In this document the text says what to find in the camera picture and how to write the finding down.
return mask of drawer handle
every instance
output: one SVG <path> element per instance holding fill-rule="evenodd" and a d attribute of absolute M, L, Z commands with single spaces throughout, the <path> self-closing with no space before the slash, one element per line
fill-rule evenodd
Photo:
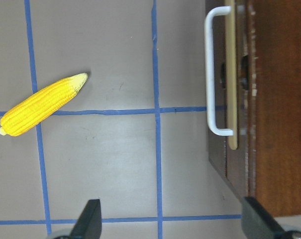
<path fill-rule="evenodd" d="M 220 6 L 212 9 L 206 16 L 204 22 L 205 42 L 205 83 L 206 83 L 206 105 L 207 123 L 210 130 L 220 136 L 232 136 L 232 129 L 218 128 L 215 122 L 215 93 L 214 93 L 214 55 L 213 55 L 213 28 L 212 21 L 215 16 L 228 15 L 230 6 Z"/>

